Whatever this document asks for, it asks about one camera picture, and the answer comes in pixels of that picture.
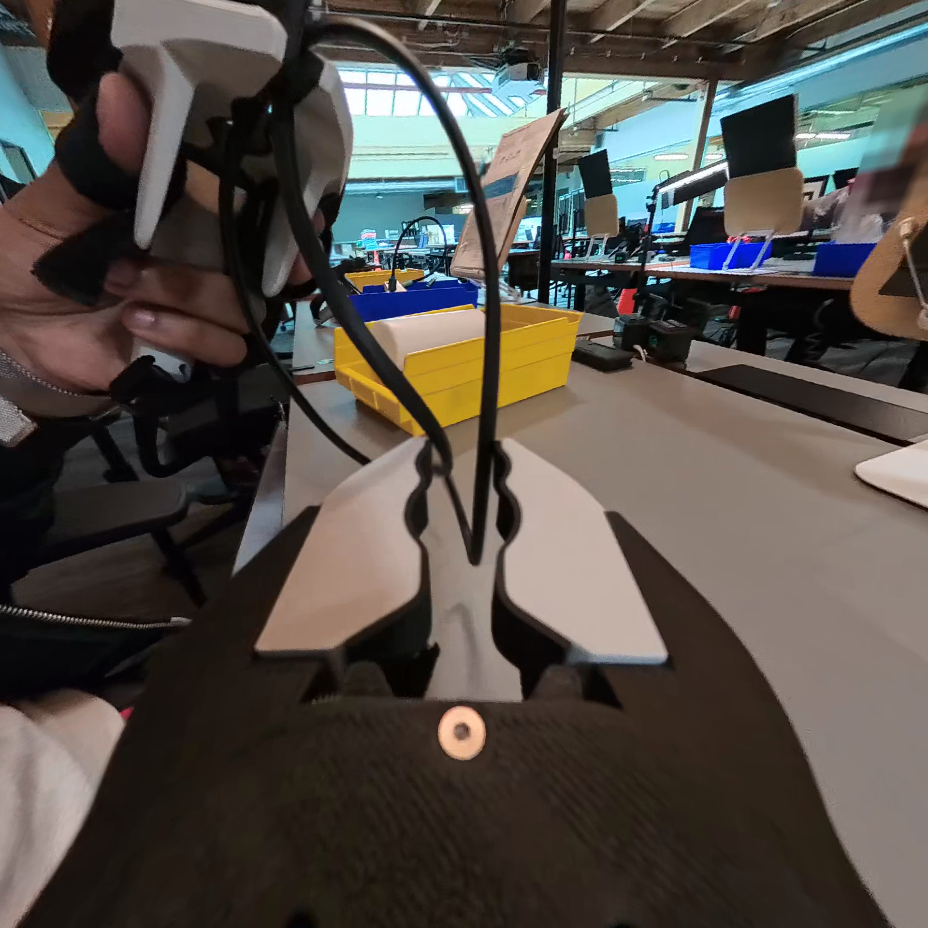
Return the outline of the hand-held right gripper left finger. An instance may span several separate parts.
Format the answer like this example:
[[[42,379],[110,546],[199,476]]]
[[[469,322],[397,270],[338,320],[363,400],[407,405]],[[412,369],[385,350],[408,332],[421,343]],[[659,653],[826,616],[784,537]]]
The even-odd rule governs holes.
[[[432,636],[428,521],[432,447],[410,438],[325,499],[255,642],[264,658],[392,660]]]

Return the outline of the white garment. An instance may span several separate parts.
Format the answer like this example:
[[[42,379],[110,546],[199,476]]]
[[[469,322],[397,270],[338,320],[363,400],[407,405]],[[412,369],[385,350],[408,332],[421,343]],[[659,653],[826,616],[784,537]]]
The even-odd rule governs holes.
[[[87,817],[122,735],[110,702],[59,690],[1,706],[1,925],[14,927]]]

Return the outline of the dark green jacket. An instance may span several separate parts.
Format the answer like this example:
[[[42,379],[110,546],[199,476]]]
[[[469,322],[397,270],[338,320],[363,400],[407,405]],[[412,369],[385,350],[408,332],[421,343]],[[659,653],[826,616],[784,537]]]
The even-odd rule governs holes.
[[[95,691],[126,666],[189,626],[190,620],[113,620],[42,612],[12,603],[12,586],[28,573],[56,514],[53,499],[66,452],[89,434],[91,421],[40,422],[16,447],[2,447],[2,702],[54,690]]]

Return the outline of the grey desk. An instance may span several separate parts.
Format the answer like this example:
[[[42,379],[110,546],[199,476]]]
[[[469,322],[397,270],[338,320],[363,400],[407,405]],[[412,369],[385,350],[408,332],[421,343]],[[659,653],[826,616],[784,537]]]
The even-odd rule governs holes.
[[[573,365],[499,432],[623,516],[776,690],[884,913],[926,926],[926,511],[856,477],[898,446],[686,373]]]

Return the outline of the black office chair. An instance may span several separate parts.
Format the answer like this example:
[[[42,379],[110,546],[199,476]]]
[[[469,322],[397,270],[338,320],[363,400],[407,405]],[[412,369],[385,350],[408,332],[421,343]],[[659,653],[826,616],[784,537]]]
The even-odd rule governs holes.
[[[168,411],[133,415],[140,479],[106,417],[90,437],[109,479],[54,495],[51,526],[24,560],[25,572],[138,537],[150,537],[165,572],[196,606],[206,600],[187,553],[247,519],[278,424],[283,388],[268,365],[195,379]],[[184,395],[189,391],[191,399]]]

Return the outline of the black monitor with white stand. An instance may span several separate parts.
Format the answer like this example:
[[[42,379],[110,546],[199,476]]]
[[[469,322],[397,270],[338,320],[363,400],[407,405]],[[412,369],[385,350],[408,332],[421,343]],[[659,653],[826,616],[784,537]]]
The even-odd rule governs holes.
[[[926,210],[898,217],[857,272],[850,302],[863,325],[926,348]],[[856,465],[855,475],[877,490],[926,509],[926,438]]]
[[[604,149],[578,162],[584,192],[584,222],[588,245],[586,259],[609,261],[609,241],[620,236],[617,198],[612,189],[609,156]]]
[[[746,236],[793,234],[804,213],[803,173],[797,167],[797,99],[782,96],[721,120],[727,180],[725,233]]]

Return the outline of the yellow plastic bin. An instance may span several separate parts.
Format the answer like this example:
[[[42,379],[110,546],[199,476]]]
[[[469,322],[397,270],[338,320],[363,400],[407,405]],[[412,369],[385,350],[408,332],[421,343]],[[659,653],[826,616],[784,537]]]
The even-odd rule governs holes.
[[[375,292],[389,291],[390,281],[395,279],[395,289],[404,290],[408,285],[424,279],[425,272],[422,269],[399,269],[395,272],[386,269],[374,269],[366,271],[355,271],[345,274],[346,282],[358,292]]]
[[[498,407],[566,384],[582,317],[566,309],[501,305]],[[341,329],[334,333],[333,349],[335,377],[358,402],[409,435],[424,434]],[[482,337],[407,358],[402,372],[441,426],[479,415],[483,351]]]

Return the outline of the blue plastic bin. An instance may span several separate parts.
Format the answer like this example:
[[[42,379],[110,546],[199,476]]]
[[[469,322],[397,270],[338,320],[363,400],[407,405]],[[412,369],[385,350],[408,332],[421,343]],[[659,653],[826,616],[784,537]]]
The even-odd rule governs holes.
[[[689,267],[708,271],[756,269],[770,257],[771,251],[772,243],[764,241],[692,245]]]
[[[876,247],[874,242],[822,242],[816,251],[811,274],[818,277],[851,279]]]
[[[477,306],[478,286],[452,278],[420,279],[404,290],[388,291],[384,285],[365,287],[350,295],[355,310],[365,323],[425,314],[446,309]]]

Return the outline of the person's left hand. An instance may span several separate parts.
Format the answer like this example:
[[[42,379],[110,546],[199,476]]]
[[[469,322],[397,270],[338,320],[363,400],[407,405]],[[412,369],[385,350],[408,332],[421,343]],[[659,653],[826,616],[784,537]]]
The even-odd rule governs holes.
[[[190,361],[231,367],[248,325],[229,277],[179,262],[116,261],[90,308],[53,294],[31,272],[64,239],[104,219],[52,163],[1,211],[1,347],[32,375],[69,392],[103,392],[129,365],[135,341]]]

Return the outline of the black pole stand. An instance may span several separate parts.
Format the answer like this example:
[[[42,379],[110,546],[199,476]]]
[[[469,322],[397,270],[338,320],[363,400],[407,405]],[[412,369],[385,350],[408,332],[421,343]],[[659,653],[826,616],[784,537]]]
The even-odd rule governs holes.
[[[548,53],[548,114],[560,110],[562,105],[566,8],[566,1],[551,1]],[[558,132],[551,136],[544,156],[537,281],[537,299],[544,305],[551,304],[551,261],[555,244],[558,138]]]

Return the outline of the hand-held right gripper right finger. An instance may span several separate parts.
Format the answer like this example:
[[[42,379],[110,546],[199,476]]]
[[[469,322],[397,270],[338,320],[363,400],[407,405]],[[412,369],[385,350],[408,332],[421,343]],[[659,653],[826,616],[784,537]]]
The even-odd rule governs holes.
[[[603,506],[511,438],[496,454],[495,593],[517,630],[540,633],[570,663],[665,665],[667,645]]]

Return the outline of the ceiling projector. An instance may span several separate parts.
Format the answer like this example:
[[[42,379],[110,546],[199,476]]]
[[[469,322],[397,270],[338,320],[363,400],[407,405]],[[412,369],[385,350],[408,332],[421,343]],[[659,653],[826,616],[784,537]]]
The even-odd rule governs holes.
[[[509,45],[498,52],[492,90],[498,97],[528,98],[544,90],[546,69],[529,49]]]

